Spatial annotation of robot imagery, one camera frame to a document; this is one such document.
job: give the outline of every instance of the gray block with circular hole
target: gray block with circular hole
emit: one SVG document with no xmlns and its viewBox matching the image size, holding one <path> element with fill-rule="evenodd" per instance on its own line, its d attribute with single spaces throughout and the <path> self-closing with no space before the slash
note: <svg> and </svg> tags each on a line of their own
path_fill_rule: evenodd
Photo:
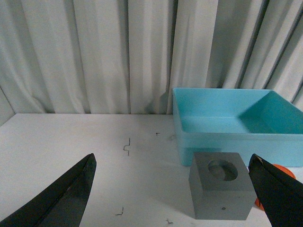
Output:
<svg viewBox="0 0 303 227">
<path fill-rule="evenodd" d="M 196 219 L 246 220 L 257 198 L 238 153 L 194 153 L 189 186 Z"/>
</svg>

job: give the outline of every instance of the staple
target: staple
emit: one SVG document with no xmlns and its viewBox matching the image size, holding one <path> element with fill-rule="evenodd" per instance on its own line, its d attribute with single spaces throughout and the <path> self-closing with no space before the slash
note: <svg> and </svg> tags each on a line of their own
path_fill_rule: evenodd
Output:
<svg viewBox="0 0 303 227">
<path fill-rule="evenodd" d="M 131 145 L 131 138 L 129 138 L 129 140 L 128 140 L 128 145 L 125 145 L 125 146 L 123 147 L 123 150 L 128 151 L 127 156 L 129 156 L 129 150 L 126 150 L 125 147 L 128 147 L 128 146 L 130 146 L 130 145 Z"/>
<path fill-rule="evenodd" d="M 123 210 L 124 210 L 124 207 L 122 207 L 122 213 L 121 214 L 115 214 L 115 216 L 123 215 Z"/>
<path fill-rule="evenodd" d="M 169 219 L 166 219 L 166 221 L 168 225 L 174 224 L 173 222 L 170 222 Z"/>
</svg>

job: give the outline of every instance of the blue plastic bin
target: blue plastic bin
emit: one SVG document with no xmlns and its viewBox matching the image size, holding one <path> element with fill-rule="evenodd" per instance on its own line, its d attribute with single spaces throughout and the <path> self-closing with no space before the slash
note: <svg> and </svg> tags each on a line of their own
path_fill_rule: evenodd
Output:
<svg viewBox="0 0 303 227">
<path fill-rule="evenodd" d="M 184 166 L 199 151 L 303 166 L 303 113 L 272 90 L 174 88 L 173 117 Z"/>
</svg>

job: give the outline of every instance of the white tabletop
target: white tabletop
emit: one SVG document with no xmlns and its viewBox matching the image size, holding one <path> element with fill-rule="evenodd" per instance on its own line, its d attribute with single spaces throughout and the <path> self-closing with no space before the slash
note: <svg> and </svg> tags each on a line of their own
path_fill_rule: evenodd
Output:
<svg viewBox="0 0 303 227">
<path fill-rule="evenodd" d="M 16 114 L 0 127 L 0 220 L 90 153 L 97 169 L 82 227 L 271 226 L 255 206 L 246 221 L 194 219 L 171 115 Z M 302 168 L 290 169 L 302 182 Z"/>
</svg>

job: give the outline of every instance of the small hole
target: small hole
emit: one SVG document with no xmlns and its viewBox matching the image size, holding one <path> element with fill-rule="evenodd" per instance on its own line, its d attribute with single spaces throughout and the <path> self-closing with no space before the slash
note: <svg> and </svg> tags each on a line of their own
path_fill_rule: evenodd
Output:
<svg viewBox="0 0 303 227">
<path fill-rule="evenodd" d="M 230 162 L 214 159 L 208 163 L 208 171 L 218 180 L 233 181 L 238 176 L 237 168 Z"/>
</svg>

